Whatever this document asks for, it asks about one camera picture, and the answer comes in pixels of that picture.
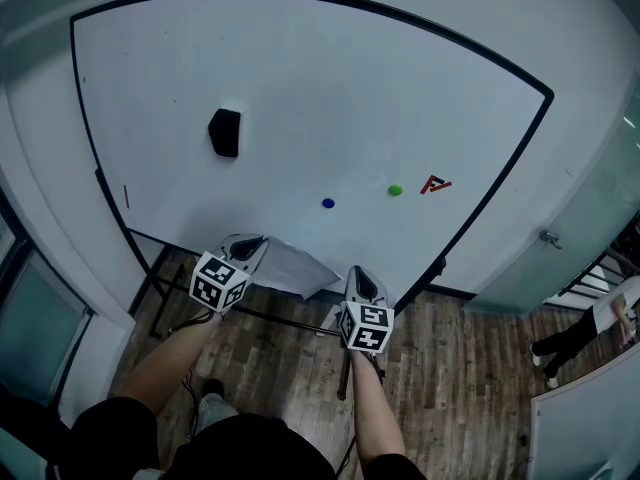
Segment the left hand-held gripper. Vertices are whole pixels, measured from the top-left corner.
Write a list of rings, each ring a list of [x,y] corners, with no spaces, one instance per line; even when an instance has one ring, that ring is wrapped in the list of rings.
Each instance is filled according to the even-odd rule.
[[[189,296],[206,308],[226,314],[239,302],[269,248],[269,239],[260,234],[232,234],[217,248],[223,259],[239,259],[241,270],[209,252],[197,262],[190,281]]]

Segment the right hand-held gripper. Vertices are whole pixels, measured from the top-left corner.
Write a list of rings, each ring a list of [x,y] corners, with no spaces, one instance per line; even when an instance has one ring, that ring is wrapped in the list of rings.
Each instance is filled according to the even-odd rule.
[[[387,308],[385,286],[369,270],[354,265],[346,278],[344,299],[338,322],[344,345],[372,355],[382,353],[393,332],[395,317],[394,310]]]

